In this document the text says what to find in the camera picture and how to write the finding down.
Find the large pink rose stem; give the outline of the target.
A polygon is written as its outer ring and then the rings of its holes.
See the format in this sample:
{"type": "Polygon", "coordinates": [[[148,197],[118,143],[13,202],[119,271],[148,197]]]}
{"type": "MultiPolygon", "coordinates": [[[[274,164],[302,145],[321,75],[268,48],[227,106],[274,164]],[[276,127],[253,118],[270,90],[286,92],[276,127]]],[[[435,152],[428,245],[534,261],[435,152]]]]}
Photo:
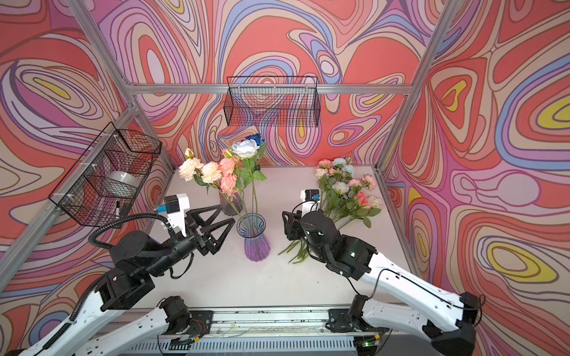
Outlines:
{"type": "Polygon", "coordinates": [[[328,210],[329,217],[338,230],[352,222],[361,222],[366,228],[372,228],[372,218],[384,209],[384,202],[379,197],[367,196],[363,191],[352,197],[340,197],[328,210]]]}

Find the white rose stem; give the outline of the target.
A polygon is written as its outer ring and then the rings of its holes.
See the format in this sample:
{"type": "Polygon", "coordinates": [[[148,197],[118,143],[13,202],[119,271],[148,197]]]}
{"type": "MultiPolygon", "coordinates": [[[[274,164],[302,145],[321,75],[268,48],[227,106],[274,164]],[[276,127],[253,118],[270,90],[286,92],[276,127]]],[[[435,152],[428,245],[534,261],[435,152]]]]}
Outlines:
{"type": "Polygon", "coordinates": [[[258,147],[255,141],[250,141],[245,139],[241,142],[234,144],[231,147],[231,152],[239,157],[243,163],[243,166],[246,170],[246,175],[251,179],[251,183],[246,187],[251,189],[251,209],[247,210],[249,213],[259,213],[259,203],[258,203],[258,195],[257,195],[257,182],[264,182],[267,177],[264,173],[261,172],[261,159],[263,158],[265,151],[267,149],[267,143],[261,147],[258,147]]]}

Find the purple-blue glass vase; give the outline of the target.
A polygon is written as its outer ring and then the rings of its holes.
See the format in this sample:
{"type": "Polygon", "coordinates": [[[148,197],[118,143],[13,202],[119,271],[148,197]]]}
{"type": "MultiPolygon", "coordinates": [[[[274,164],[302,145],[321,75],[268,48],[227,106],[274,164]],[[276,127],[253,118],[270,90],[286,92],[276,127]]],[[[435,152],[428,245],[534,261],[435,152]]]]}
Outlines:
{"type": "Polygon", "coordinates": [[[271,252],[270,242],[265,235],[265,219],[255,213],[242,215],[237,224],[238,234],[243,238],[244,253],[248,260],[261,262],[271,252]]]}

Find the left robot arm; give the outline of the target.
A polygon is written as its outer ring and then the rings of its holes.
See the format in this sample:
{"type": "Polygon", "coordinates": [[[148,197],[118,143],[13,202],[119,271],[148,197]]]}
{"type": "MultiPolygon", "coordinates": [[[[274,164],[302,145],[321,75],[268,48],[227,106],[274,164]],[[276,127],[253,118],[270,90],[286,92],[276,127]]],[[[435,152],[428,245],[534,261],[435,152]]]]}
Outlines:
{"type": "Polygon", "coordinates": [[[182,213],[182,226],[175,228],[171,216],[140,213],[119,218],[96,229],[88,238],[93,246],[106,249],[114,268],[98,277],[82,294],[71,314],[56,329],[26,349],[10,351],[11,355],[118,355],[123,350],[150,336],[164,332],[180,332],[191,323],[183,299],[168,297],[147,316],[129,323],[106,337],[110,350],[94,337],[104,326],[120,317],[141,301],[154,287],[154,278],[169,274],[182,260],[193,260],[194,253],[215,255],[221,250],[235,220],[219,221],[221,206],[191,209],[182,213]],[[126,234],[113,245],[99,241],[111,228],[134,220],[158,220],[169,233],[169,239],[157,242],[143,231],[126,234]]]}

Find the peach peony stem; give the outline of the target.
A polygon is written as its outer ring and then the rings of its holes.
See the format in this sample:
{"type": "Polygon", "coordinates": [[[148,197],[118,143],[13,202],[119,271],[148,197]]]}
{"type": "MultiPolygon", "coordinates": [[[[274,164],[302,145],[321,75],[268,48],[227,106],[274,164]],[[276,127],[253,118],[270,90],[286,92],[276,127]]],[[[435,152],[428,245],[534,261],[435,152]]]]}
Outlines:
{"type": "Polygon", "coordinates": [[[212,189],[218,193],[220,192],[222,172],[219,162],[211,161],[205,163],[191,148],[187,148],[184,151],[183,157],[184,161],[179,166],[178,173],[184,181],[194,181],[206,190],[212,189]]]}

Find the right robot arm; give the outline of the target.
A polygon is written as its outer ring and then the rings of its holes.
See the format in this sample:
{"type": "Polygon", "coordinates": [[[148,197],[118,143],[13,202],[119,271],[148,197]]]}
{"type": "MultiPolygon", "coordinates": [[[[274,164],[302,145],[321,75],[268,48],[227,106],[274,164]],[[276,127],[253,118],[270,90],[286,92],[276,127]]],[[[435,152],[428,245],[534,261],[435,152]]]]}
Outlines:
{"type": "Polygon", "coordinates": [[[392,329],[429,341],[442,355],[472,355],[482,298],[470,292],[456,294],[415,276],[389,260],[365,241],[342,234],[323,211],[283,212],[284,233],[303,241],[310,257],[332,273],[380,289],[401,301],[389,305],[373,294],[356,294],[348,312],[362,331],[392,329]]]}

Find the blue rose stem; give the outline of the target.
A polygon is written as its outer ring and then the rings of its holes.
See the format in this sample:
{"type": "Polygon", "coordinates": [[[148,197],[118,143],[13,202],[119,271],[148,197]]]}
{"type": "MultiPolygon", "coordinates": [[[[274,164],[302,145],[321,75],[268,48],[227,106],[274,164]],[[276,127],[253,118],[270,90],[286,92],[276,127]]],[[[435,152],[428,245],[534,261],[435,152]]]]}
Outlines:
{"type": "Polygon", "coordinates": [[[261,147],[265,142],[265,140],[263,139],[263,137],[261,136],[260,133],[255,133],[253,135],[249,135],[246,137],[246,139],[248,139],[250,141],[255,141],[255,143],[258,147],[261,147]]]}

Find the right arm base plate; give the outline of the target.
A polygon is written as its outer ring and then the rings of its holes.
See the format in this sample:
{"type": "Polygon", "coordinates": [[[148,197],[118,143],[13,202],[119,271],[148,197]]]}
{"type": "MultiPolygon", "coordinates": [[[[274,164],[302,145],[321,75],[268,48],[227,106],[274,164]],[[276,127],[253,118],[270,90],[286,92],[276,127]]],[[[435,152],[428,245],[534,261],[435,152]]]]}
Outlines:
{"type": "Polygon", "coordinates": [[[333,333],[381,331],[381,328],[365,322],[362,316],[353,315],[348,308],[328,309],[325,328],[333,333]]]}

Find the pink carnation stem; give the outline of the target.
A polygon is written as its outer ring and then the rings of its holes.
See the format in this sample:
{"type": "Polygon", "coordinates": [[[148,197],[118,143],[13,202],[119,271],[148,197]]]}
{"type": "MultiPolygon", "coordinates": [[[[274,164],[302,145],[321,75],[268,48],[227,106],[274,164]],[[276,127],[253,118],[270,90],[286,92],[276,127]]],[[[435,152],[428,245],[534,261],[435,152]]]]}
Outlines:
{"type": "MultiPolygon", "coordinates": [[[[244,199],[245,189],[251,183],[251,179],[246,175],[245,167],[239,157],[234,155],[229,149],[223,150],[222,160],[219,162],[222,172],[220,180],[220,192],[226,198],[238,193],[241,199],[244,199]]],[[[243,201],[243,210],[238,219],[247,213],[245,202],[243,201]]]]}

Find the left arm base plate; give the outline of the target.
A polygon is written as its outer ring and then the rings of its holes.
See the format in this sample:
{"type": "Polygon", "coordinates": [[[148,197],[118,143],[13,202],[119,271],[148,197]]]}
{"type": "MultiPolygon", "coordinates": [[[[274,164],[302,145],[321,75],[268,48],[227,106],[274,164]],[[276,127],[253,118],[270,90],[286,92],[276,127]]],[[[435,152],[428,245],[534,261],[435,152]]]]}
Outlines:
{"type": "Polygon", "coordinates": [[[212,328],[214,312],[212,310],[194,310],[190,311],[189,317],[186,319],[186,325],[177,335],[188,335],[192,337],[203,337],[208,335],[212,328]]]}

